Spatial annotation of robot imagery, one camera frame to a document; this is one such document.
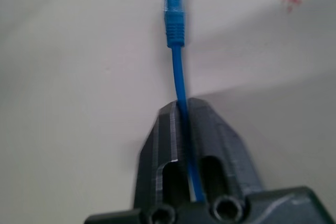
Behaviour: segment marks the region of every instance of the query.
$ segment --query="blue cable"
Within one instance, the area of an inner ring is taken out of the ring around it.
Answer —
[[[166,25],[167,46],[172,49],[173,72],[177,96],[177,106],[182,119],[184,147],[187,154],[187,169],[191,179],[196,201],[204,201],[201,180],[191,141],[190,122],[185,94],[181,49],[184,46],[184,12],[182,0],[165,0],[164,21]]]

